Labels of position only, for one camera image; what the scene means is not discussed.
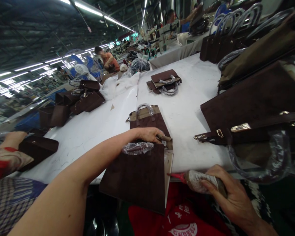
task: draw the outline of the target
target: white work table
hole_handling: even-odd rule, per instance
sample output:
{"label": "white work table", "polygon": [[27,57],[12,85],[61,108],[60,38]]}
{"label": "white work table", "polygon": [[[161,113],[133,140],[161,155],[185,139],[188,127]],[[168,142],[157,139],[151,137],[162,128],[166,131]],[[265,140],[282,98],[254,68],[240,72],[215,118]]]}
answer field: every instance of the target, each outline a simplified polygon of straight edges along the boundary
{"label": "white work table", "polygon": [[[201,61],[199,56],[198,53],[140,75],[137,105],[148,103],[159,106],[173,138],[173,173],[190,169],[205,171],[215,164],[227,170],[233,169],[226,147],[200,143],[193,138],[196,134],[210,131],[200,105],[217,95],[218,80],[221,76],[216,65]],[[170,69],[174,69],[182,79],[178,94],[169,97],[149,93],[147,82],[151,80],[151,75]]]}
{"label": "white work table", "polygon": [[[58,151],[21,176],[50,183],[60,171],[92,147],[129,130],[129,122],[125,123],[125,120],[142,103],[158,105],[160,108],[173,138],[173,173],[190,169],[206,171],[215,164],[232,170],[226,147],[200,143],[193,138],[196,134],[209,131],[200,105],[216,96],[220,78],[217,66],[201,61],[199,55],[198,53],[162,68],[136,74],[139,76],[138,86],[128,88],[123,94],[90,113],[83,112],[74,116],[64,127],[53,128],[45,137],[59,141]],[[149,93],[146,82],[151,80],[151,75],[170,69],[174,69],[182,79],[178,94],[167,97]],[[99,183],[103,174],[92,183]]]}

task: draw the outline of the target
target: person's arm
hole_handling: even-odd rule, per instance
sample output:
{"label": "person's arm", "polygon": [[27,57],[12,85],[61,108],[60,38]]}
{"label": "person's arm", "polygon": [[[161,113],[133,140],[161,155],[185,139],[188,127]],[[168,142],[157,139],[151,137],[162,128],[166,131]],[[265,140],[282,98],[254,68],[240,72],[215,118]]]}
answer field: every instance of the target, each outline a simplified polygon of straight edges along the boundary
{"label": "person's arm", "polygon": [[134,128],[105,140],[69,165],[45,188],[15,225],[14,235],[82,235],[88,186],[136,139],[160,143],[157,128]]}
{"label": "person's arm", "polygon": [[114,56],[111,53],[106,53],[109,56],[109,59],[107,60],[107,62],[105,63],[105,67],[109,67],[109,65],[112,63],[112,61],[114,60]]}
{"label": "person's arm", "polygon": [[227,189],[227,199],[210,182],[202,180],[201,183],[213,195],[231,222],[238,225],[248,236],[278,235],[271,225],[257,215],[243,185],[238,180],[219,165],[210,168],[206,174],[216,176],[223,181]]}

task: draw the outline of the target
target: bag strap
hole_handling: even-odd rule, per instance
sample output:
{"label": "bag strap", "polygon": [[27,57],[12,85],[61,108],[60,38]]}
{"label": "bag strap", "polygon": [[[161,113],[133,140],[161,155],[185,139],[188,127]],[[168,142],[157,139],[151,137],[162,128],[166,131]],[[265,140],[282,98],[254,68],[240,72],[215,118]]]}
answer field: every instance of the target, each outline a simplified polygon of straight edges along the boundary
{"label": "bag strap", "polygon": [[242,132],[245,130],[250,130],[250,129],[257,129],[257,128],[263,128],[267,126],[272,126],[272,125],[278,125],[278,124],[283,124],[283,123],[291,123],[292,126],[295,126],[295,112],[287,112],[283,111],[279,115],[276,116],[270,116],[266,119],[259,120],[259,121],[254,121],[251,123],[244,123],[238,126],[234,126],[231,129],[228,128],[222,128],[218,129],[216,131],[208,132],[208,133],[202,133],[195,135],[193,138],[196,140],[199,140],[201,143],[204,142],[210,142],[212,144],[215,144],[215,142],[212,142],[211,139],[215,138],[224,138],[223,132],[229,130],[231,133],[238,133]]}
{"label": "bag strap", "polygon": [[150,104],[143,103],[143,104],[139,105],[139,106],[137,107],[137,110],[135,111],[135,119],[136,119],[136,124],[137,124],[137,126],[140,125],[140,121],[139,121],[139,118],[138,118],[138,114],[139,114],[139,109],[140,109],[141,107],[147,107],[148,112],[149,112],[149,114],[150,114],[150,116],[151,116],[151,120],[152,120],[152,121],[155,121],[154,110],[153,110],[152,106],[151,106]]}

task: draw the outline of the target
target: finger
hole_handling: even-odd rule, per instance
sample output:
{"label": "finger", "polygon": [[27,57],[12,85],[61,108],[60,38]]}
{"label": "finger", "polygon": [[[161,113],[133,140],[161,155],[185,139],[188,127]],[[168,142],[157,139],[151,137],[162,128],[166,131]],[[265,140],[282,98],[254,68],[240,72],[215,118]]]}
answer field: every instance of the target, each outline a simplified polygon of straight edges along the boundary
{"label": "finger", "polygon": [[237,183],[235,182],[235,179],[229,173],[227,173],[221,166],[214,165],[206,172],[206,174],[220,178],[224,183],[227,191],[230,193],[234,192]]}
{"label": "finger", "polygon": [[220,206],[227,204],[227,199],[207,180],[201,180],[201,184],[213,195]]}

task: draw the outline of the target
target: blue bin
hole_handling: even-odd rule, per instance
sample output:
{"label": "blue bin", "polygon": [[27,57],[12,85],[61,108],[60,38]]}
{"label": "blue bin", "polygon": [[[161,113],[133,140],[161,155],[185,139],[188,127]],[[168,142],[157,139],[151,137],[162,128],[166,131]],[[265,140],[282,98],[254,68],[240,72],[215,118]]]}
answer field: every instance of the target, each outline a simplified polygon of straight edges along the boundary
{"label": "blue bin", "polygon": [[40,129],[39,112],[33,113],[21,120],[14,128],[17,131],[28,132],[33,128]]}

